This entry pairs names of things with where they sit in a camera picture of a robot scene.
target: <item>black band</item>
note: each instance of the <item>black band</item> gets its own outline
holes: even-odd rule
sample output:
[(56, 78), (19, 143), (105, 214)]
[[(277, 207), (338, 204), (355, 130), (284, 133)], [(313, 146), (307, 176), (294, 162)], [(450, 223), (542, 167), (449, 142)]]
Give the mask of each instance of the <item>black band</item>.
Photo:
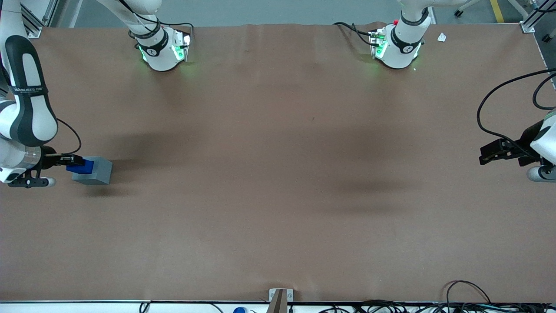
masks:
[(160, 54), (160, 51), (162, 51), (162, 49), (164, 49), (164, 47), (166, 47), (167, 44), (168, 44), (168, 33), (164, 31), (164, 37), (156, 45), (148, 47), (139, 44), (139, 46), (141, 47), (141, 50), (144, 53), (148, 54), (149, 56), (158, 56)]
[(412, 53), (415, 48), (417, 48), (417, 46), (421, 43), (421, 40), (423, 39), (421, 37), (421, 39), (417, 42), (414, 43), (408, 43), (405, 42), (403, 40), (401, 40), (397, 35), (396, 35), (396, 26), (394, 26), (394, 28), (392, 28), (392, 32), (390, 33), (390, 37), (392, 38), (392, 43), (398, 47), (400, 49), (400, 52), (403, 54), (408, 54), (408, 53)]
[(416, 22), (413, 22), (413, 21), (410, 21), (408, 19), (405, 19), (404, 15), (402, 13), (401, 14), (401, 21), (404, 24), (407, 24), (409, 26), (419, 26), (419, 25), (423, 24), (423, 22), (426, 20), (427, 17), (429, 17), (429, 9), (424, 8), (423, 11), (421, 12), (421, 14), (422, 14), (421, 19), (416, 21)]
[(10, 86), (9, 89), (12, 93), (16, 96), (24, 96), (24, 97), (36, 97), (36, 96), (44, 96), (48, 93), (48, 89), (46, 86), (27, 86), (27, 87), (18, 87), (18, 86)]
[(151, 32), (146, 33), (146, 34), (142, 34), (142, 35), (136, 34), (136, 33), (134, 33), (134, 32), (132, 32), (132, 34), (133, 34), (133, 35), (135, 36), (135, 38), (137, 38), (137, 39), (149, 39), (149, 38), (151, 38), (152, 36), (156, 35), (156, 33), (160, 30), (160, 27), (161, 27), (161, 26), (160, 26), (160, 21), (159, 21), (158, 18), (157, 18), (157, 19), (156, 19), (156, 26), (155, 26), (155, 29), (152, 30)]

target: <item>blue block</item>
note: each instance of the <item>blue block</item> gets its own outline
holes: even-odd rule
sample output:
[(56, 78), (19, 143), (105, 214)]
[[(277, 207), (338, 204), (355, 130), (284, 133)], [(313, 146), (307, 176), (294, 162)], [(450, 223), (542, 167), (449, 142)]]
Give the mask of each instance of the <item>blue block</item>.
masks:
[(76, 174), (91, 174), (93, 172), (93, 161), (85, 160), (85, 165), (68, 165), (66, 170)]

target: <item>gray floor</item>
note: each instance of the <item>gray floor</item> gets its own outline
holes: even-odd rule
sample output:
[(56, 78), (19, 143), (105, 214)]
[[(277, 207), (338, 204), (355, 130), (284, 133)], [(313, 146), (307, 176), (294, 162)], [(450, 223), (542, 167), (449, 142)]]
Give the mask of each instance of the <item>gray floor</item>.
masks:
[[(506, 0), (498, 0), (505, 22), (519, 22), (521, 15)], [(438, 24), (496, 23), (490, 1), (483, 0), (455, 17), (456, 7), (435, 8)], [(394, 0), (164, 0), (157, 16), (167, 23), (190, 22), (195, 26), (244, 24), (332, 24), (342, 21), (367, 24), (399, 18)], [(68, 0), (58, 16), (59, 27), (125, 27), (95, 0)], [(548, 67), (556, 67), (556, 39), (540, 39), (556, 27), (556, 13), (545, 14), (537, 24), (536, 37)]]

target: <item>brown table surface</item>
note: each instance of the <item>brown table surface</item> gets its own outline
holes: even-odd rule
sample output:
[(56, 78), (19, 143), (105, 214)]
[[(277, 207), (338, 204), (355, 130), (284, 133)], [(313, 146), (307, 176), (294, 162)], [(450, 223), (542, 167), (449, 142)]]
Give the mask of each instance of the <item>brown table surface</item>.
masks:
[[(33, 41), (80, 154), (114, 172), (106, 187), (62, 168), (45, 172), (53, 188), (0, 186), (0, 299), (257, 300), (278, 286), (441, 300), (465, 279), (493, 301), (554, 300), (555, 185), (516, 160), (478, 164), (495, 139), (476, 125), (483, 96), (544, 68), (518, 25), (431, 26), (404, 70), (336, 26), (247, 25), (196, 29), (190, 62), (154, 72), (126, 32)], [(518, 138), (544, 116), (530, 100), (544, 77), (493, 95), (485, 125)], [(76, 142), (61, 125), (51, 145)]]

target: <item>cable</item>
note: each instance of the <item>cable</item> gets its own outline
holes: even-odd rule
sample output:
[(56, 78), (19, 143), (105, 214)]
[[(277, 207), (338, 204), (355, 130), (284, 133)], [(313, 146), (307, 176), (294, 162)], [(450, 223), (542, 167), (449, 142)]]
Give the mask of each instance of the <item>cable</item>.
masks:
[(538, 109), (541, 110), (553, 110), (556, 109), (556, 106), (541, 106), (539, 105), (539, 103), (537, 102), (537, 94), (539, 93), (540, 89), (544, 86), (544, 84), (546, 84), (548, 81), (550, 81), (552, 78), (556, 77), (556, 73), (548, 76), (547, 78), (545, 78), (540, 84), (539, 86), (537, 86), (537, 89), (535, 89), (535, 92), (533, 93), (533, 105), (535, 105), (535, 107), (537, 107)]
[(148, 307), (151, 306), (150, 302), (142, 302), (141, 305), (139, 306), (139, 313), (147, 313)]
[(457, 285), (459, 283), (466, 283), (468, 285), (474, 286), (475, 288), (480, 290), (480, 292), (483, 293), (483, 295), (486, 298), (486, 300), (488, 301), (488, 303), (492, 303), (492, 301), (490, 300), (490, 297), (487, 295), (487, 293), (483, 289), (481, 289), (481, 287), (479, 287), (476, 284), (474, 284), (470, 281), (467, 281), (467, 280), (456, 280), (453, 283), (451, 283), (451, 285), (446, 290), (446, 305), (449, 305), (449, 303), (450, 303), (450, 290), (452, 289), (452, 287), (454, 287), (455, 285)]
[(345, 27), (351, 29), (351, 30), (354, 31), (354, 32), (360, 33), (361, 35), (367, 35), (367, 36), (369, 35), (369, 33), (366, 33), (366, 32), (363, 32), (363, 31), (359, 31), (359, 30), (358, 30), (357, 28), (355, 28), (355, 27), (352, 28), (352, 25), (353, 25), (353, 24), (352, 24), (352, 25), (349, 25), (349, 24), (344, 23), (344, 22), (336, 22), (336, 23), (334, 23), (334, 24), (332, 24), (332, 25), (345, 26)]
[(556, 12), (556, 9), (543, 10), (543, 9), (537, 8), (537, 9), (533, 9), (533, 10), (535, 10), (535, 11), (537, 11), (537, 12), (540, 12), (540, 13), (553, 13), (553, 12)]
[[(133, 15), (135, 15), (135, 17), (138, 17), (137, 20), (139, 20), (139, 18), (140, 18), (140, 19), (143, 19), (143, 20), (145, 20), (145, 21), (147, 21), (147, 22), (151, 22), (151, 23), (155, 23), (155, 24), (156, 24), (156, 23), (160, 23), (160, 24), (166, 25), (166, 26), (189, 25), (189, 27), (191, 27), (191, 37), (193, 37), (193, 29), (194, 29), (195, 27), (194, 27), (193, 24), (191, 24), (191, 23), (163, 23), (163, 22), (161, 22), (160, 20), (158, 20), (158, 18), (157, 18), (157, 21), (152, 21), (152, 20), (150, 20), (150, 19), (148, 19), (148, 18), (142, 17), (141, 15), (135, 13), (135, 11), (134, 11), (124, 0), (119, 0), (119, 2), (120, 2), (124, 7), (126, 7), (126, 9), (128, 9), (131, 13), (133, 13)], [(143, 23), (141, 23), (141, 25), (143, 25), (143, 27), (146, 28), (148, 31), (151, 31), (151, 30), (149, 30)]]
[(529, 73), (529, 74), (521, 75), (521, 76), (519, 76), (519, 77), (510, 79), (510, 80), (508, 80), (508, 81), (505, 81), (505, 82), (503, 82), (502, 84), (500, 84), (500, 85), (496, 86), (495, 88), (493, 88), (491, 91), (489, 91), (489, 93), (485, 96), (485, 98), (483, 98), (483, 101), (481, 101), (481, 104), (479, 105), (479, 108), (477, 109), (477, 125), (479, 125), (479, 128), (481, 128), (481, 130), (484, 131), (484, 132), (487, 133), (487, 134), (494, 135), (494, 136), (497, 136), (497, 137), (500, 137), (500, 138), (503, 138), (503, 139), (507, 140), (508, 142), (510, 142), (511, 144), (513, 144), (516, 148), (518, 148), (519, 150), (521, 150), (525, 155), (527, 155), (528, 157), (532, 158), (533, 160), (539, 162), (539, 161), (540, 161), (539, 158), (537, 158), (537, 157), (531, 155), (531, 153), (529, 153), (528, 151), (526, 151), (523, 147), (521, 147), (520, 145), (518, 145), (518, 144), (517, 144), (514, 140), (512, 140), (511, 138), (509, 138), (509, 137), (507, 137), (507, 136), (505, 136), (505, 135), (502, 135), (502, 134), (500, 134), (500, 133), (496, 133), (496, 132), (494, 132), (494, 131), (491, 131), (491, 130), (486, 129), (486, 128), (483, 126), (483, 123), (481, 122), (481, 110), (483, 109), (483, 106), (484, 106), (484, 104), (486, 103), (487, 99), (488, 99), (495, 91), (497, 91), (498, 89), (502, 88), (503, 86), (505, 86), (505, 85), (507, 85), (507, 84), (510, 84), (510, 83), (512, 83), (512, 82), (514, 82), (514, 81), (518, 81), (518, 80), (525, 79), (525, 78), (528, 78), (528, 77), (531, 77), (531, 76), (535, 76), (535, 75), (538, 75), (538, 74), (543, 74), (543, 73), (548, 73), (548, 72), (553, 72), (553, 71), (556, 71), (556, 68), (547, 69), (547, 70), (542, 70), (542, 71), (537, 71), (537, 72), (532, 72), (532, 73)]
[(368, 36), (369, 33), (358, 30), (357, 27), (355, 27), (355, 23), (352, 23), (351, 26), (349, 26), (348, 24), (346, 24), (344, 22), (336, 22), (336, 23), (334, 23), (334, 25), (345, 26), (345, 27), (349, 28), (350, 30), (354, 31), (357, 34), (357, 36), (359, 36), (359, 39), (361, 39), (363, 42), (365, 42), (369, 46), (373, 46), (373, 47), (378, 47), (379, 46), (377, 43), (372, 43), (372, 42), (369, 42), (369, 41), (365, 40), (363, 38), (363, 36), (361, 36), (361, 35), (367, 35)]
[(64, 122), (63, 120), (56, 118), (60, 123), (64, 124), (65, 126), (67, 126), (74, 134), (75, 137), (77, 138), (77, 141), (79, 141), (79, 146), (77, 147), (77, 149), (75, 149), (74, 151), (68, 152), (68, 153), (62, 153), (62, 155), (70, 155), (70, 154), (74, 154), (75, 152), (78, 152), (79, 150), (81, 150), (81, 137), (79, 137), (79, 134), (75, 131), (75, 129), (73, 129), (73, 127), (71, 127), (68, 123)]
[(326, 310), (322, 310), (319, 313), (327, 313), (330, 310), (334, 310), (334, 311), (341, 311), (343, 313), (351, 313), (350, 311), (346, 310), (346, 309), (342, 309), (341, 307), (336, 307), (335, 305), (332, 306), (332, 308), (330, 309), (326, 309)]
[(222, 309), (219, 308), (219, 307), (218, 307), (217, 305), (215, 305), (214, 303), (211, 303), (210, 305), (212, 305), (213, 307), (217, 308), (217, 309), (220, 311), (220, 313), (224, 313), (224, 311), (222, 311)]

